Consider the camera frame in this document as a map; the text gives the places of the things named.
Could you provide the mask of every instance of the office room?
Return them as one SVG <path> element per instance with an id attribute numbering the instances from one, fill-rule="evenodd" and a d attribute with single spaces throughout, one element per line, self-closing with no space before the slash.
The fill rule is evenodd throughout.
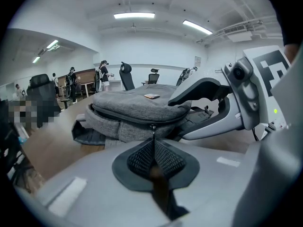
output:
<path id="1" fill-rule="evenodd" d="M 7 211 L 41 226 L 295 221 L 298 2 L 14 0 L 0 44 Z"/>

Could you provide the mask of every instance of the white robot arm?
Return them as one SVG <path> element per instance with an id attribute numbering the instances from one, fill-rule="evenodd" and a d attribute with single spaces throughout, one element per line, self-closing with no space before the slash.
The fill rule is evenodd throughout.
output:
<path id="1" fill-rule="evenodd" d="M 179 105 L 187 100 L 219 100 L 219 114 L 181 133 L 186 140 L 210 137 L 232 130 L 251 130 L 272 122 L 281 113 L 271 88 L 289 68 L 278 46 L 243 51 L 243 58 L 221 69 L 198 70 L 184 81 L 169 100 Z"/>

